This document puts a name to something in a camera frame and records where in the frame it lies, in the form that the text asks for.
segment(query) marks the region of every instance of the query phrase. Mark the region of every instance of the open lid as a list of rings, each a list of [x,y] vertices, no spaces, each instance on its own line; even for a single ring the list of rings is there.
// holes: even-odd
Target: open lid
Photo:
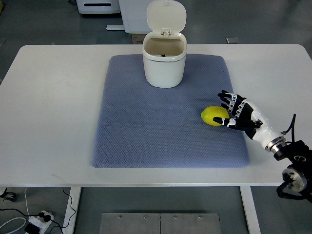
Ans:
[[[146,13],[147,23],[153,31],[170,29],[171,32],[178,33],[185,27],[186,10],[180,2],[155,0],[149,4]]]

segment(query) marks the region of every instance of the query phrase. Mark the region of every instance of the black wire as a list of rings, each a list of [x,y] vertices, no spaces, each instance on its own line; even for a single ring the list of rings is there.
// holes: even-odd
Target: black wire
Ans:
[[[30,216],[37,216],[38,214],[24,214],[22,211],[18,210],[18,209],[15,209],[15,208],[9,208],[9,209],[1,209],[0,208],[0,211],[17,211],[19,212],[20,214],[22,214],[23,216],[25,217],[30,217]],[[63,233],[62,229],[61,229],[61,226],[59,223],[55,222],[54,220],[51,220],[52,222],[56,223],[58,225],[58,227],[60,228],[60,231]]]
[[[58,223],[57,223],[57,226],[53,226],[52,229],[48,232],[48,234],[51,233],[51,231],[55,228],[55,227],[59,227],[60,228],[60,231],[63,233],[62,229],[63,228],[67,228],[69,226],[69,223],[70,223],[70,219],[74,216],[74,214],[76,214],[76,210],[72,207],[72,204],[73,204],[73,198],[67,194],[65,191],[64,191],[64,187],[63,188],[63,193],[65,193],[66,195],[68,195],[70,197],[70,208],[74,211],[74,213],[69,217],[68,219],[68,224],[65,226],[65,227],[61,227]]]
[[[291,122],[289,128],[286,131],[281,132],[281,134],[286,135],[291,129],[292,130],[292,143],[294,143],[294,122],[295,121],[296,121],[296,114],[293,115],[292,122]]]
[[[49,233],[51,233],[51,231],[52,231],[55,227],[59,227],[61,233],[64,234],[62,229],[63,229],[63,228],[67,228],[67,227],[69,226],[70,219],[74,216],[74,214],[76,214],[76,210],[72,207],[73,198],[72,198],[69,194],[67,194],[67,193],[64,191],[64,187],[62,187],[62,188],[63,188],[63,193],[65,193],[66,195],[68,195],[68,196],[70,197],[70,208],[74,211],[74,213],[69,217],[69,219],[68,219],[68,224],[67,224],[65,227],[61,227],[59,223],[57,223],[57,222],[54,221],[54,220],[51,220],[53,223],[56,223],[57,226],[53,226]],[[18,209],[15,209],[15,208],[9,208],[9,209],[1,209],[1,208],[0,208],[0,211],[17,211],[17,212],[21,213],[21,214],[22,214],[23,216],[25,216],[25,217],[37,216],[37,215],[38,215],[38,214],[24,214],[22,211],[20,211],[20,210],[18,210]]]
[[[38,214],[24,214],[22,211],[20,211],[18,209],[15,209],[15,208],[9,208],[9,209],[1,209],[0,208],[0,211],[17,211],[17,212],[21,213],[25,217],[37,216],[38,215]]]

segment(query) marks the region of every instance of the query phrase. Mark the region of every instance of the gray textured mat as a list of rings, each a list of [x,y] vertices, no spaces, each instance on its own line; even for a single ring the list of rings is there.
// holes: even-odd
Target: gray textured mat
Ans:
[[[188,54],[182,82],[155,88],[142,55],[114,56],[106,75],[92,165],[101,168],[244,167],[243,132],[205,124],[200,113],[232,91],[222,57]]]

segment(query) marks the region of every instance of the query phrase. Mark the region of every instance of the lemon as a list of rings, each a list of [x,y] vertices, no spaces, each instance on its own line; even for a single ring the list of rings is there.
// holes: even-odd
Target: lemon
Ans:
[[[222,124],[213,121],[214,117],[229,118],[228,111],[221,106],[208,106],[202,113],[201,118],[205,123],[212,126],[221,126]]]

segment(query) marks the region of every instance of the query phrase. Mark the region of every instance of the table leg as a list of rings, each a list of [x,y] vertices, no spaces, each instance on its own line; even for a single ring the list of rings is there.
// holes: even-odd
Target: table leg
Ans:
[[[240,186],[248,231],[250,234],[261,234],[254,199],[250,186]]]
[[[77,212],[78,212],[78,204],[79,204],[79,199],[80,199],[80,192],[81,192],[81,187],[71,187],[70,189],[69,195],[72,197],[73,201],[71,201],[70,197],[68,198],[64,224],[63,224],[63,227],[66,227],[67,225],[68,227],[63,228],[64,234],[74,233],[75,222],[76,222],[76,217],[77,217]]]

